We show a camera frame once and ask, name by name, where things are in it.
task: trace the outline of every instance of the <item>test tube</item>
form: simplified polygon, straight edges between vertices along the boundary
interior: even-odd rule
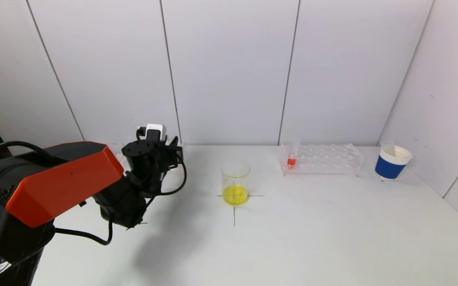
[[[296,157],[298,156],[298,150],[300,150],[300,138],[293,138],[291,140],[291,148],[289,149],[289,155],[287,156],[287,167],[289,169],[294,168],[296,165]]]

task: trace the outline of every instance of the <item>black cross mark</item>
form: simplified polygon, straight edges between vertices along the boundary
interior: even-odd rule
[[[264,197],[264,195],[261,194],[249,194],[249,197]],[[233,206],[233,226],[236,226],[236,206]]]

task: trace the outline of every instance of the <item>glass beaker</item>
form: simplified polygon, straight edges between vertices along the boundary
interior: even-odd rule
[[[232,206],[248,199],[250,165],[242,160],[227,161],[222,165],[222,197]]]

